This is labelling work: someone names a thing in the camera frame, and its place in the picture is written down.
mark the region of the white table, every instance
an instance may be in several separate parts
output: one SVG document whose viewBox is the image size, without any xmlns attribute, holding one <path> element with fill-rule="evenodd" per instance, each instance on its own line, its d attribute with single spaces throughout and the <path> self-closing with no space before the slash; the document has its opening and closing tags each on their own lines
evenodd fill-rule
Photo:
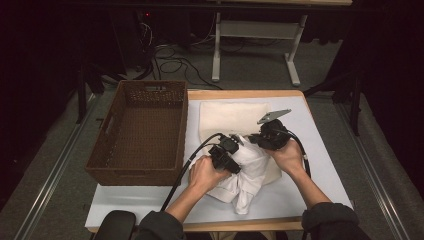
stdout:
<svg viewBox="0 0 424 240">
<path fill-rule="evenodd" d="M 300 91 L 189 91 L 189 109 L 185 159 L 200 145 L 198 109 L 201 101 L 268 102 L 272 111 L 292 109 L 280 120 L 302 141 L 309 156 L 312 179 L 334 202 L 351 207 L 339 176 L 315 126 L 305 98 Z M 187 186 L 187 176 L 174 194 L 178 197 Z M 87 217 L 86 227 L 96 232 L 112 210 L 134 212 L 137 223 L 150 211 L 159 211 L 171 187 L 97 186 Z M 235 214 L 232 204 L 210 196 L 203 197 L 187 217 L 185 231 L 267 231 L 301 230 L 301 215 L 306 209 L 293 181 L 285 174 L 263 186 L 252 201 L 247 215 Z"/>
</svg>

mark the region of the person's left hand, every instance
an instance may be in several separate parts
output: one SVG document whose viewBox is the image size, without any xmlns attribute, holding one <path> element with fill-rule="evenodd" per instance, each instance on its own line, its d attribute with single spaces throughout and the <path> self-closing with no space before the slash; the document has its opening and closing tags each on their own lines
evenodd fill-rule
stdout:
<svg viewBox="0 0 424 240">
<path fill-rule="evenodd" d="M 201 194 L 206 194 L 216 187 L 221 180 L 230 175 L 231 172 L 228 170 L 216 170 L 213 167 L 212 158 L 202 156 L 190 169 L 189 187 L 196 189 Z"/>
</svg>

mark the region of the white towel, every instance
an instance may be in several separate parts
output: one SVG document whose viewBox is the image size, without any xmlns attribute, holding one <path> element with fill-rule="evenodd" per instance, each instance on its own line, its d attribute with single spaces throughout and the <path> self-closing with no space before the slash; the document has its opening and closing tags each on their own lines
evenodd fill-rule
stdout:
<svg viewBox="0 0 424 240">
<path fill-rule="evenodd" d="M 270 111 L 268 103 L 202 102 L 200 104 L 199 135 L 203 142 L 215 133 L 237 134 L 244 146 L 232 155 L 241 166 L 239 174 L 221 181 L 208 194 L 226 203 L 233 202 L 238 214 L 247 214 L 253 197 L 262 185 L 281 177 L 275 161 L 256 144 L 242 135 L 258 133 L 257 121 Z"/>
</svg>

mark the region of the brown wicker basket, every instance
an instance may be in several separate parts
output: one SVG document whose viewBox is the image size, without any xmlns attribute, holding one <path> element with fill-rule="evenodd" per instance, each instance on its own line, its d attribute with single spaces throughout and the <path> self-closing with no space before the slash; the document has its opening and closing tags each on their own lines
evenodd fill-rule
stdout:
<svg viewBox="0 0 424 240">
<path fill-rule="evenodd" d="M 172 186 L 187 125 L 184 81 L 121 81 L 86 171 L 105 186 Z"/>
</svg>

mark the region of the black jacket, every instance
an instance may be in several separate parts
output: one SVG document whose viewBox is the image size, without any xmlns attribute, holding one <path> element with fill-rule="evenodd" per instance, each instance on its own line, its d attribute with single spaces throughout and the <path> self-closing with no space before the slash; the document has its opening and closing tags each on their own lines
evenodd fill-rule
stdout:
<svg viewBox="0 0 424 240">
<path fill-rule="evenodd" d="M 319 203 L 302 217 L 302 227 L 312 240 L 370 239 L 358 223 L 355 212 L 340 203 Z M 181 223 L 166 212 L 150 212 L 141 220 L 139 229 L 136 240 L 186 239 Z"/>
</svg>

